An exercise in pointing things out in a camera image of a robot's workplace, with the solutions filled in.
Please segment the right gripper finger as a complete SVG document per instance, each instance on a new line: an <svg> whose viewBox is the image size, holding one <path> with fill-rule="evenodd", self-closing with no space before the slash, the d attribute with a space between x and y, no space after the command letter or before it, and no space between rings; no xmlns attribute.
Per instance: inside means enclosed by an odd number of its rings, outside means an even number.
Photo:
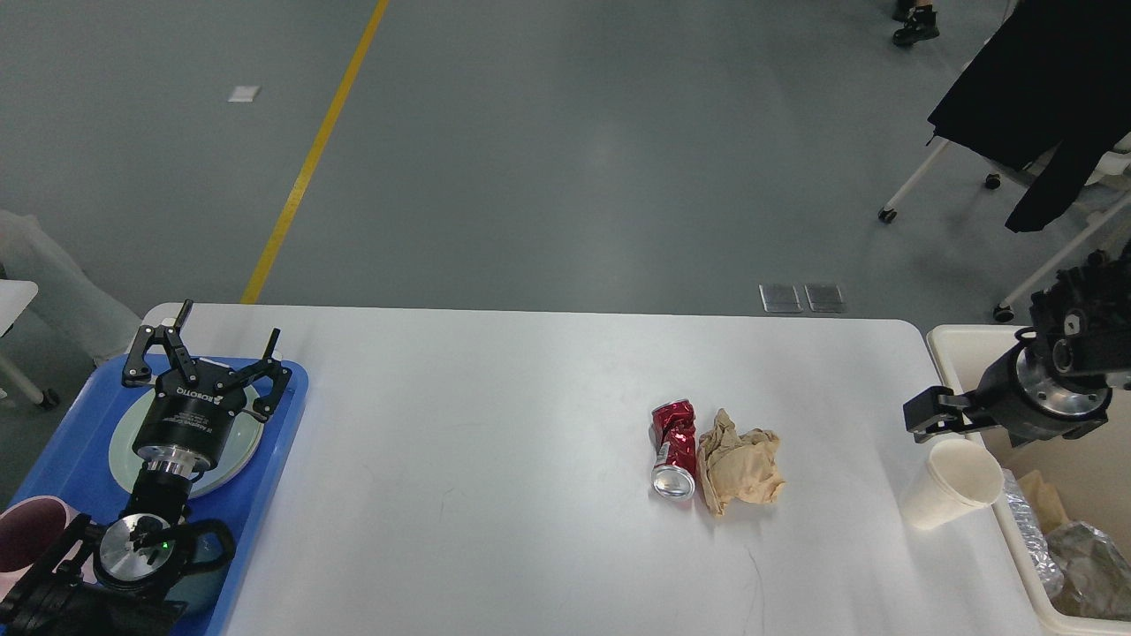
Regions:
<svg viewBox="0 0 1131 636"><path fill-rule="evenodd" d="M968 435L1000 427L976 392L955 394L949 387L929 387L903 405L905 430L915 442L936 435Z"/></svg>

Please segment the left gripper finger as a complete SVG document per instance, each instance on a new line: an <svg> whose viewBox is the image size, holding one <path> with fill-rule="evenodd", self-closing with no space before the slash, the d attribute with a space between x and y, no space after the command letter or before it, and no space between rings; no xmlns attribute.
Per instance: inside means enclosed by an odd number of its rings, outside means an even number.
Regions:
<svg viewBox="0 0 1131 636"><path fill-rule="evenodd" d="M128 388L136 388L153 378L150 366L145 362L146 353L154 346L161 346L171 366L171 370L181 373L187 387L195 388L199 385L201 375L195 366L195 358L185 349L185 343L181 338L181 330L185 326L187 318L193 310L195 302L185 300L178 311L172 326L150 326L143 323L138 327L136 337L126 350L126 363L121 371L121 385Z"/></svg>
<svg viewBox="0 0 1131 636"><path fill-rule="evenodd" d="M274 355L279 338L280 329L273 329L265 346L264 355L254 363L251 363L251 366L228 372L226 377L222 377L217 383L214 383L215 395L226 396L228 393L235 390L242 393L254 380L269 378L271 380L270 392L256 398L250 409L250 413L258 421L269 421L271 415L277 412L278 404L292 379L291 368L284 366Z"/></svg>

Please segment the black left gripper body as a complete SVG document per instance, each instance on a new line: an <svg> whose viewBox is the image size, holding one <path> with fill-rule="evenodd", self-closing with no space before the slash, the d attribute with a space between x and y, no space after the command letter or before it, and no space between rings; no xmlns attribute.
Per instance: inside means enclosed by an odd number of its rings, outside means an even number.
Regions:
<svg viewBox="0 0 1131 636"><path fill-rule="evenodd" d="M149 462L181 452L193 459L191 472L210 471L244 406L247 384L238 383L233 367L195 358L189 373L171 369L159 375L131 452Z"/></svg>

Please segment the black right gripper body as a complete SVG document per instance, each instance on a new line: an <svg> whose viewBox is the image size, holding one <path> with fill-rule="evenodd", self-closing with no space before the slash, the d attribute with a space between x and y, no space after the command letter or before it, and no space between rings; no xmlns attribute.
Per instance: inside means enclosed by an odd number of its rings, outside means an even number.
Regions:
<svg viewBox="0 0 1131 636"><path fill-rule="evenodd" d="M1005 430L1013 447L1078 440L1108 421L1112 401L1105 383L1059 377L1029 342L1018 342L982 375L972 393L972 423Z"/></svg>

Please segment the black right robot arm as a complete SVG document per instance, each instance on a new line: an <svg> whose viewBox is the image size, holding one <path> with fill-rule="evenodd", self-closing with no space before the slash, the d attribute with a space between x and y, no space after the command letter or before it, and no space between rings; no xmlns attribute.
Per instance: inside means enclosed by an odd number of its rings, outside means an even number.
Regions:
<svg viewBox="0 0 1131 636"><path fill-rule="evenodd" d="M1031 295L1033 325L991 363L976 390L930 386L903 406L916 442L936 435L1003 429L1011 447L1074 440L1107 422L1115 390L1130 370L1130 256L1057 270Z"/></svg>

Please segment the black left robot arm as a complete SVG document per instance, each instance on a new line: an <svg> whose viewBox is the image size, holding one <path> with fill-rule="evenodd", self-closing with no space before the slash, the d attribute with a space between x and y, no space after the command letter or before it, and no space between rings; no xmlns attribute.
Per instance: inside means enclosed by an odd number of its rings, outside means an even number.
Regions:
<svg viewBox="0 0 1131 636"><path fill-rule="evenodd" d="M60 530L3 530L5 635L218 635L307 405L276 351L191 354L143 325L74 401L3 514L61 502Z"/></svg>

